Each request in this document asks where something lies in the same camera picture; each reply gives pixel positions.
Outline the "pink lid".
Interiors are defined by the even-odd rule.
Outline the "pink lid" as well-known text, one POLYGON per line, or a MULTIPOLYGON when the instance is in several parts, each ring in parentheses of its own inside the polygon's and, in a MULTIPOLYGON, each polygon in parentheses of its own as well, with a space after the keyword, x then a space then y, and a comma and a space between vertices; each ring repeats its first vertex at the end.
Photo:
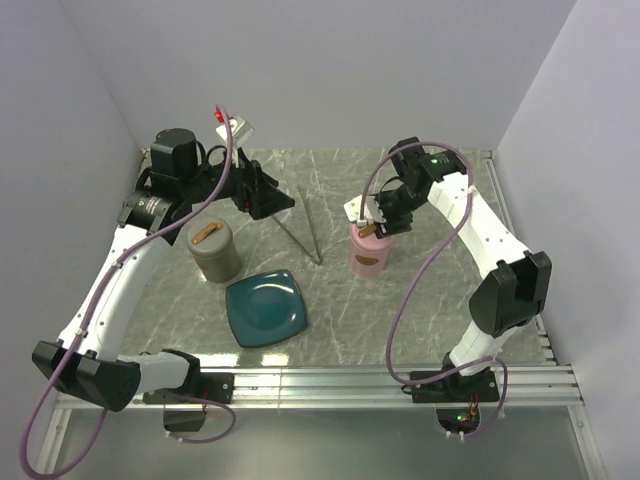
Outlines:
POLYGON ((352 243, 357 248, 371 253, 390 249, 393 245, 392 237, 377 237, 375 224, 369 224, 365 227, 352 224, 350 235, 352 243))

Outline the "pink canister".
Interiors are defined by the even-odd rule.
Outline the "pink canister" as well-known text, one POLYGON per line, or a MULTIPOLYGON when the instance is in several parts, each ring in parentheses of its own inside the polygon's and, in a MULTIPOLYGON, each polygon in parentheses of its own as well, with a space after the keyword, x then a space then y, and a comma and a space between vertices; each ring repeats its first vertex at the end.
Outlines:
POLYGON ((351 244, 347 264, 354 274, 372 277, 384 270, 390 250, 389 246, 380 250, 368 250, 351 244))

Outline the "grey steel lid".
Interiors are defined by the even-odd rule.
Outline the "grey steel lid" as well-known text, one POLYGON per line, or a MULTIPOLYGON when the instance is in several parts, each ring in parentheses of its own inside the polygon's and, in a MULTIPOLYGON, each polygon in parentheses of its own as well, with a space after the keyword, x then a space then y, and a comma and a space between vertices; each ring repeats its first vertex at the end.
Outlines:
POLYGON ((237 256, 232 229, 221 218, 194 219, 188 226, 186 240, 190 254, 198 260, 237 256))

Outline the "metal food tongs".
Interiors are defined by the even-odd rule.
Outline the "metal food tongs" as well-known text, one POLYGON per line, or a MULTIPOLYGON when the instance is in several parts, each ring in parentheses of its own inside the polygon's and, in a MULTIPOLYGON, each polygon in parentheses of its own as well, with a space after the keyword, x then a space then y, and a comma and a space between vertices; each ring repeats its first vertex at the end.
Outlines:
POLYGON ((274 214, 271 220, 312 264, 320 266, 323 264, 323 256, 312 220, 311 205, 301 184, 296 185, 294 200, 294 207, 274 214))

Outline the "grey steel canister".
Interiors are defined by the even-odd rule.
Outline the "grey steel canister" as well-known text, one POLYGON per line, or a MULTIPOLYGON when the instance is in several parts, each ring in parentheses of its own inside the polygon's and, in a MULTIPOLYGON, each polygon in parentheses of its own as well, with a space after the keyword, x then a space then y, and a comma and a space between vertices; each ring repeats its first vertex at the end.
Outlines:
POLYGON ((205 249, 203 243, 190 244, 189 251, 205 278, 210 282, 228 282, 241 270, 241 259, 233 242, 214 245, 209 249, 205 249))

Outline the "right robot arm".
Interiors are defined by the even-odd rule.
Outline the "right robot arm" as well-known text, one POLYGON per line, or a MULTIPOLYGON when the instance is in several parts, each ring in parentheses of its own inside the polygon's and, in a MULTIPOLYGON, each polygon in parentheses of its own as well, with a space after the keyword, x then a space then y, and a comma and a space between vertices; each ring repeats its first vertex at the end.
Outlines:
POLYGON ((448 397, 461 400, 475 390, 476 377, 504 344, 543 311, 552 262, 509 231, 476 188, 471 162, 459 150, 411 137, 391 147, 385 159, 401 184, 374 197, 368 221, 376 237, 410 231, 414 212, 429 204, 453 228, 436 251, 459 239, 481 278, 468 304, 470 324, 435 377, 448 397))

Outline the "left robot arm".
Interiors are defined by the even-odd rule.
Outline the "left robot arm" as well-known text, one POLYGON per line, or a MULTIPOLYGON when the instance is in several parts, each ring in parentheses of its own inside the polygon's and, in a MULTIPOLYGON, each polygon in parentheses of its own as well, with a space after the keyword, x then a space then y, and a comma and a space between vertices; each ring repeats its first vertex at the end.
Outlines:
POLYGON ((242 149, 253 129, 240 118, 216 130, 226 157, 211 153, 183 128, 156 135, 149 165, 117 218, 107 258, 80 309, 57 340, 41 341, 32 360, 58 392, 118 412, 142 393, 168 390, 180 402, 196 399, 203 379, 199 360, 177 350, 127 357, 120 353, 133 311, 150 276, 182 226, 206 203, 230 199, 262 220, 294 207, 276 179, 242 149))

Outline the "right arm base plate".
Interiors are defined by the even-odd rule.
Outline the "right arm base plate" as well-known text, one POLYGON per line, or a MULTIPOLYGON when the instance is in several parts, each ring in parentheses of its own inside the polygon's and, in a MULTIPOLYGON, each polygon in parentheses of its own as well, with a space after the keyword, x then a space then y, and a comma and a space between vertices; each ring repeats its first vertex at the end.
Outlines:
POLYGON ((490 368, 472 376, 456 373, 429 384, 405 385, 401 391, 410 395, 413 403, 497 402, 500 398, 497 381, 490 368))

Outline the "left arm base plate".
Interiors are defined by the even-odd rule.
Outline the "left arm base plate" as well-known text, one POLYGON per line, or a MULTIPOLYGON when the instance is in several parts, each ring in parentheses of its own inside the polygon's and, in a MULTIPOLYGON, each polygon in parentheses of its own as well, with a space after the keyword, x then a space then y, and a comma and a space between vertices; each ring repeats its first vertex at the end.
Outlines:
POLYGON ((205 372, 195 384, 184 389, 155 391, 143 394, 145 404, 201 403, 212 400, 230 404, 234 392, 235 375, 229 372, 205 372))

